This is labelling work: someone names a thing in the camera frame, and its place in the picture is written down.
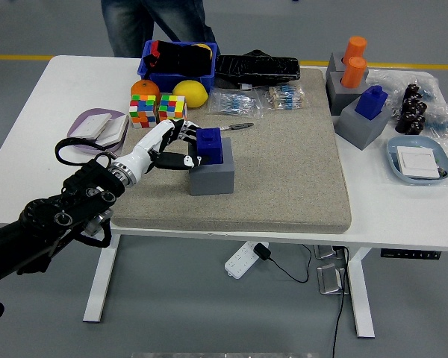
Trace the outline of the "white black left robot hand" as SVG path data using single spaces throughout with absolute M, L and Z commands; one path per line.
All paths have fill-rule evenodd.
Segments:
M 166 119 L 157 124 L 134 147 L 130 154 L 116 158 L 110 171 L 128 185 L 135 185 L 142 175 L 153 168 L 188 170 L 210 163 L 209 156 L 196 153 L 179 154 L 166 152 L 165 148 L 180 139 L 197 148 L 197 131 L 200 127 L 185 119 Z

